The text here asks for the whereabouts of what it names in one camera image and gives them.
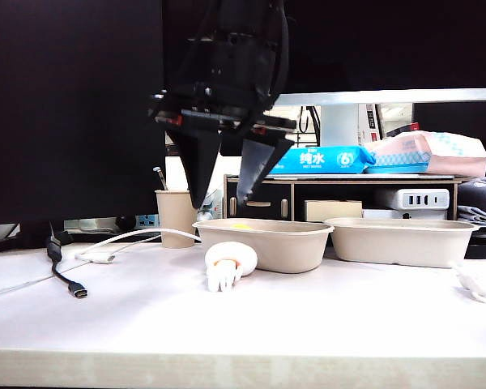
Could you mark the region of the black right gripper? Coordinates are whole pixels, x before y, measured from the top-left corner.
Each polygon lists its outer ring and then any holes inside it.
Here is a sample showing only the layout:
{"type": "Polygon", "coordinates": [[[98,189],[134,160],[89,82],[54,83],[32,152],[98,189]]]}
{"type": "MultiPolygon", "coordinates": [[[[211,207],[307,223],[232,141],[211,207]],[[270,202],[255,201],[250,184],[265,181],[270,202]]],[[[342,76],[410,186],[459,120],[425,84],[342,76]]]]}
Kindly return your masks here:
{"type": "Polygon", "coordinates": [[[221,140],[244,140],[237,202],[247,203],[294,144],[286,137],[296,123],[266,114],[288,73],[287,47],[260,38],[202,38],[164,48],[164,89],[150,117],[177,146],[193,207],[203,205],[221,140]]]}

